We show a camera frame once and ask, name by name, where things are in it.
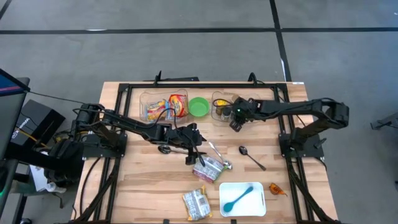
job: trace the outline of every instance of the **white plate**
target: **white plate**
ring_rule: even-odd
[[[238,200],[232,211],[224,212],[224,205],[235,201],[250,186],[253,191]],[[264,216],[267,212],[264,188],[260,182],[222,183],[220,191],[220,212],[224,217]]]

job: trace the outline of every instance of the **wooden tabletop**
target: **wooden tabletop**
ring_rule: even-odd
[[[116,103],[118,85],[119,82],[104,83],[99,103],[106,108],[113,109]],[[291,101],[307,100],[303,83],[287,83],[287,86]],[[129,117],[139,120],[139,97],[141,93],[145,91],[165,93],[176,90],[178,89],[134,89],[131,96]],[[186,88],[186,90],[190,99],[202,96],[208,101],[211,101],[214,91],[226,91],[240,95],[250,91],[258,94],[260,99],[274,99],[272,91],[259,88],[250,90],[242,88]],[[313,121],[311,116],[300,117],[306,124]],[[296,126],[302,127],[297,117],[294,117],[294,121]],[[209,184],[192,174],[192,166],[185,165],[185,155],[161,154],[157,150],[157,146],[149,144],[136,134],[127,133],[128,144],[126,155],[121,160],[112,223],[162,223],[163,219],[169,219],[171,223],[186,223],[188,215],[182,194],[198,189],[202,185],[206,186],[208,200],[213,212],[212,218],[204,219],[202,222],[230,223],[231,217],[225,218],[220,213],[218,187],[223,182],[260,182],[264,187],[266,215],[263,217],[233,217],[237,219],[238,223],[295,223],[285,159],[280,155],[278,142],[280,129],[277,119],[245,124],[239,133],[234,132],[228,126],[228,123],[213,120],[209,114],[204,118],[189,117],[186,124],[191,122],[196,122],[203,137],[213,141],[223,157],[233,163],[233,170],[224,171],[214,184]],[[263,172],[250,158],[240,155],[238,151],[240,145],[246,146],[250,155],[266,166],[267,170]],[[207,142],[204,142],[198,149],[217,158]],[[83,168],[75,201],[75,208],[78,211],[81,187],[94,160],[87,160]],[[88,178],[83,197],[83,209],[90,204],[98,192],[103,161],[104,159],[101,159],[97,163]],[[327,215],[337,219],[324,166],[313,158],[303,158],[303,163],[310,193]],[[288,197],[272,195],[269,191],[272,182],[281,187]],[[300,193],[298,194],[302,216],[306,219],[303,197]],[[102,218],[104,218],[107,203],[108,194],[105,195],[103,202]]]

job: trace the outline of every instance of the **green cup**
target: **green cup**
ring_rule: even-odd
[[[209,112],[209,102],[203,97],[195,97],[189,101],[189,113],[195,117],[202,117]]]

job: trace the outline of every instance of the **monitor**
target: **monitor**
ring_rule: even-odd
[[[30,88],[0,68],[0,96],[20,94]]]

